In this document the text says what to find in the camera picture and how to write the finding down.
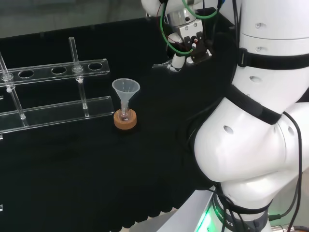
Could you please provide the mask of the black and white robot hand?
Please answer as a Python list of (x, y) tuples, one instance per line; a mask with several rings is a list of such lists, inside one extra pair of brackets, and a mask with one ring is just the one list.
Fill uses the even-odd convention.
[(179, 51), (189, 52), (188, 55), (174, 53), (169, 65), (173, 72), (179, 72), (184, 65), (192, 66), (210, 59), (213, 55), (211, 45), (205, 40), (203, 25), (200, 19), (174, 27), (168, 41)]

